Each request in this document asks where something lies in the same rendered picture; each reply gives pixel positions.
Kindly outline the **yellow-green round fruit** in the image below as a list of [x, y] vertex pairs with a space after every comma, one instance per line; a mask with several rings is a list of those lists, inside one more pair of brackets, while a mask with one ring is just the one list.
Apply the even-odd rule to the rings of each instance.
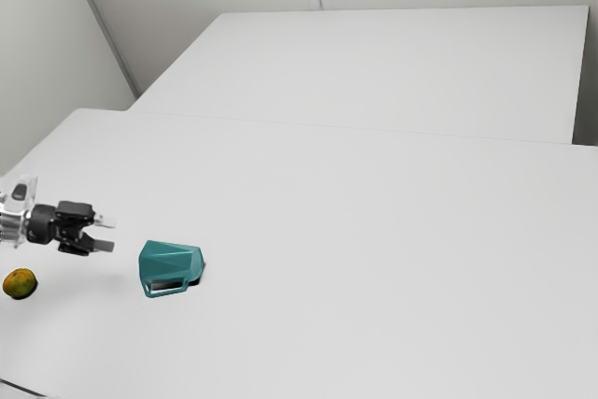
[[10, 298], [21, 300], [30, 296], [38, 285], [35, 273], [28, 268], [17, 268], [10, 272], [2, 284], [3, 292]]

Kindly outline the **teal faceted mug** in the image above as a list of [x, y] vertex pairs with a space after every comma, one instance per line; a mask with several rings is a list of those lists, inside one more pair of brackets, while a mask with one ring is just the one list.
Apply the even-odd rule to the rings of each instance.
[[148, 298], [186, 292], [199, 284], [205, 266], [199, 247], [170, 242], [148, 240], [138, 256], [139, 280]]

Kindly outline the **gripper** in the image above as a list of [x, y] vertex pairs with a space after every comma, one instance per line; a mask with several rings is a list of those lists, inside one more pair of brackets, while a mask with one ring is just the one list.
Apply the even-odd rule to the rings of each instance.
[[58, 251], [77, 256], [88, 256], [92, 252], [112, 252], [115, 243], [96, 239], [83, 229], [87, 226], [114, 229], [116, 219], [105, 214], [95, 213], [87, 203], [61, 201], [58, 205], [37, 204], [33, 207], [26, 225], [26, 238], [29, 242], [48, 245], [55, 240]]

